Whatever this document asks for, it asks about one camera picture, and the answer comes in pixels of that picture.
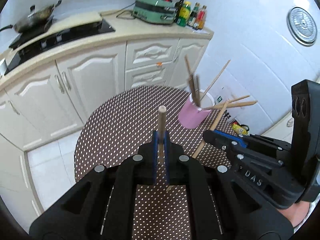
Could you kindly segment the person right hand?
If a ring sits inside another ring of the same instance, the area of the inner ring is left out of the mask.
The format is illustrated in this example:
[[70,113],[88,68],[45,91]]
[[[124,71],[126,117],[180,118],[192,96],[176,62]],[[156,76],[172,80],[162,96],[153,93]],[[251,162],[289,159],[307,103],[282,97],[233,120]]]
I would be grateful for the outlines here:
[[293,227],[296,227],[307,216],[309,208],[309,202],[300,201],[287,209],[278,209],[278,211],[290,221]]

